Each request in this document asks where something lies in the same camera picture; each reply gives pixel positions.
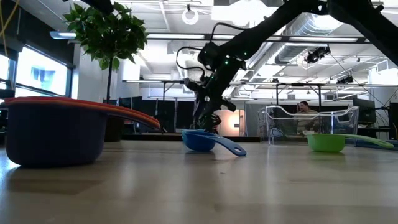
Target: monitor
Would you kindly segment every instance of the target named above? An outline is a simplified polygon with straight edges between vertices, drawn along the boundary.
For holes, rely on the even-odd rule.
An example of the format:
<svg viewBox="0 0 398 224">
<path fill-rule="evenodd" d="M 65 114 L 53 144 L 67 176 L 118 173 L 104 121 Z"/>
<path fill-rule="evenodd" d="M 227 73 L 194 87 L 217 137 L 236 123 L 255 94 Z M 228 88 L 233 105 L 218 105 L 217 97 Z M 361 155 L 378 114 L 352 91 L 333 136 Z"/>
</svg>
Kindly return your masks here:
<svg viewBox="0 0 398 224">
<path fill-rule="evenodd" d="M 374 101 L 353 99 L 354 106 L 359 107 L 359 124 L 373 124 L 376 122 L 376 107 Z"/>
</svg>

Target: tree trunk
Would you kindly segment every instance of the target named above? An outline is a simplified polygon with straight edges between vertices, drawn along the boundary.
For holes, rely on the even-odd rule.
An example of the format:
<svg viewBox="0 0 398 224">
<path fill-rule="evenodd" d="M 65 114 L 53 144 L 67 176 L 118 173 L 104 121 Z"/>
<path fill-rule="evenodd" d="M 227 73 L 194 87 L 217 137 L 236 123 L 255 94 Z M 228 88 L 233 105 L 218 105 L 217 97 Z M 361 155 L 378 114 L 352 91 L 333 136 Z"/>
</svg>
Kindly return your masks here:
<svg viewBox="0 0 398 224">
<path fill-rule="evenodd" d="M 111 99 L 112 66 L 113 58 L 111 58 L 111 60 L 109 61 L 108 86 L 106 87 L 106 104 L 109 104 L 109 101 Z"/>
</svg>

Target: window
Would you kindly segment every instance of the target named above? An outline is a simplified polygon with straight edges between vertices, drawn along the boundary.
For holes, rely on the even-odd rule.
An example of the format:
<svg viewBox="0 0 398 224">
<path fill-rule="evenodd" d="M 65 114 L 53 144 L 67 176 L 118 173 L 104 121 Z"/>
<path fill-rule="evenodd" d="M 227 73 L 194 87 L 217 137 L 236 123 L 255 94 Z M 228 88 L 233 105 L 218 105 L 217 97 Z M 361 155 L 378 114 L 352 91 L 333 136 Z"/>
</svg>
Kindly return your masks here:
<svg viewBox="0 0 398 224">
<path fill-rule="evenodd" d="M 15 89 L 15 97 L 22 97 L 22 96 L 51 96 L 51 95 L 46 95 L 44 93 L 37 93 L 32 90 L 17 87 Z"/>
<path fill-rule="evenodd" d="M 67 89 L 68 68 L 27 47 L 19 53 L 16 82 L 65 95 Z M 37 96 L 30 90 L 16 89 L 16 96 Z"/>
<path fill-rule="evenodd" d="M 6 80 L 8 77 L 9 59 L 0 55 L 0 78 Z"/>
</svg>

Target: person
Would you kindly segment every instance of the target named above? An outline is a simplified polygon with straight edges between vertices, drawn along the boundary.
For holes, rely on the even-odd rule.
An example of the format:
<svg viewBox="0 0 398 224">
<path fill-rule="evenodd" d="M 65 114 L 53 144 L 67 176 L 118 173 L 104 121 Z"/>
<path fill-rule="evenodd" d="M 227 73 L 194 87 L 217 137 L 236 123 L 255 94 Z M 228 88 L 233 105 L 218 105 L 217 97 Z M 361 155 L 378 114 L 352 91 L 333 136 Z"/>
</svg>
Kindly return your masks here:
<svg viewBox="0 0 398 224">
<path fill-rule="evenodd" d="M 298 133 L 303 133 L 303 131 L 314 131 L 316 129 L 316 126 L 318 124 L 318 120 L 315 119 L 310 119 L 313 118 L 311 116 L 300 116 L 303 114 L 318 114 L 315 110 L 311 110 L 308 103 L 306 101 L 301 101 L 300 103 L 297 104 L 297 113 L 298 116 L 295 118 L 306 118 L 303 120 L 298 121 L 297 125 L 297 132 Z"/>
</svg>

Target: green measuring cup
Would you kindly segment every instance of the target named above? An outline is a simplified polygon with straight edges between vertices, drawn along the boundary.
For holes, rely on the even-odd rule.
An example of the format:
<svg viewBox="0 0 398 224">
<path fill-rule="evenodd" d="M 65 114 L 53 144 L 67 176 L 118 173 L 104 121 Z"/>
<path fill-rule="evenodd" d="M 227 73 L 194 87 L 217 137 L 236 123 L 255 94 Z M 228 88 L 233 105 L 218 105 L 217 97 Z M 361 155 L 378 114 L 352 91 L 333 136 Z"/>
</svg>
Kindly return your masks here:
<svg viewBox="0 0 398 224">
<path fill-rule="evenodd" d="M 346 145 L 345 138 L 362 139 L 378 146 L 392 148 L 391 143 L 355 134 L 309 134 L 307 135 L 308 146 L 315 152 L 340 152 Z"/>
</svg>

